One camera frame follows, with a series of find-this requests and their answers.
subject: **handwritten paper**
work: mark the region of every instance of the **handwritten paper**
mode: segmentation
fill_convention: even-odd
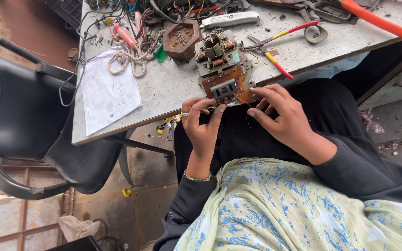
[[[121,49],[113,47],[86,64],[82,78],[86,136],[107,127],[142,106],[136,78],[128,63],[125,71],[112,75],[108,70],[109,58]],[[114,61],[112,69],[122,66]]]

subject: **green sticker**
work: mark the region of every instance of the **green sticker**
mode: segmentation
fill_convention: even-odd
[[[232,57],[234,58],[235,63],[240,62],[240,57],[238,56],[238,50],[234,50],[232,52]]]

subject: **hand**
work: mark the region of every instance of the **hand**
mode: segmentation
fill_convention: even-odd
[[[206,108],[215,103],[216,100],[214,99],[203,99],[201,97],[194,97],[182,103],[181,111],[188,113],[188,116],[182,117],[182,124],[193,145],[186,174],[194,179],[209,176],[218,128],[226,105],[217,106],[207,125],[200,125],[199,117],[201,112],[206,115],[209,114],[210,112]]]
[[[334,157],[337,146],[311,129],[301,103],[285,88],[279,84],[271,84],[263,88],[251,88],[249,91],[254,99],[263,99],[257,108],[249,109],[248,114],[275,139],[289,146],[313,165],[324,164]],[[269,106],[263,113],[261,109],[267,104]],[[272,120],[267,114],[274,109],[279,116]]]

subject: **table surface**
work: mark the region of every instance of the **table surface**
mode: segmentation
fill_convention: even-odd
[[[89,6],[83,2],[83,15],[89,10]],[[260,13],[261,20],[257,23],[225,28],[225,30],[231,29],[236,40],[243,41],[245,46],[253,43],[246,37],[247,34],[264,40],[304,23],[301,16],[283,7],[262,3],[255,6],[252,3],[247,10]],[[373,13],[402,26],[402,0],[381,0]],[[279,18],[281,14],[285,14],[286,18],[281,20]],[[86,30],[96,18],[100,18],[100,14],[96,17],[91,17],[95,13],[88,15],[89,17],[83,21],[82,30]],[[124,19],[121,25],[128,26],[126,17]],[[348,22],[335,24],[324,21],[322,27],[328,31],[328,37],[320,43],[308,43],[303,37],[303,31],[297,31],[266,44],[266,48],[275,47],[279,52],[279,55],[275,57],[276,60],[290,74],[295,75],[400,41],[395,35],[361,19],[355,25]],[[205,34],[208,31],[210,30],[204,29],[202,33]],[[110,39],[108,26],[104,24],[100,25],[100,30],[92,26],[89,32],[103,34],[104,42]],[[110,47],[107,43],[102,42],[102,44],[91,45],[87,41],[86,58],[97,56]],[[247,56],[256,62],[254,57],[249,54]],[[259,55],[259,63],[254,64],[252,69],[251,81],[262,85],[281,83],[282,78],[283,76],[274,69],[271,62]],[[72,144],[81,145],[179,114],[184,100],[193,96],[205,96],[197,79],[198,69],[194,57],[188,63],[181,63],[170,58],[162,63],[157,60],[148,61],[145,75],[137,79],[143,106],[90,136],[86,136],[82,89],[78,88],[75,97]]]

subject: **tangled rope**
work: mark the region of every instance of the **tangled rope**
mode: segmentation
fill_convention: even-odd
[[[162,34],[164,34],[164,31],[159,32],[159,37],[162,36]],[[124,49],[121,49],[120,51],[118,51],[117,53],[112,55],[111,58],[109,59],[109,61],[108,61],[109,72],[111,72],[111,74],[113,74],[113,75],[118,75],[118,74],[124,72],[126,67],[128,66],[128,63],[131,60],[131,68],[132,68],[134,77],[141,78],[142,76],[144,76],[145,71],[147,70],[145,61],[154,59],[154,55],[152,53],[150,53],[150,51],[146,51],[146,52],[142,51],[143,42],[139,41],[137,46],[134,46],[133,50],[131,50],[131,48],[123,40],[116,42],[116,44],[122,46]],[[154,48],[156,47],[157,44],[158,43],[153,43],[150,50],[154,50]],[[114,60],[117,60],[119,62],[119,64],[123,63],[122,68],[120,68],[117,71],[114,71],[111,68],[111,63]],[[140,61],[142,63],[142,71],[140,73],[136,73],[136,61]]]

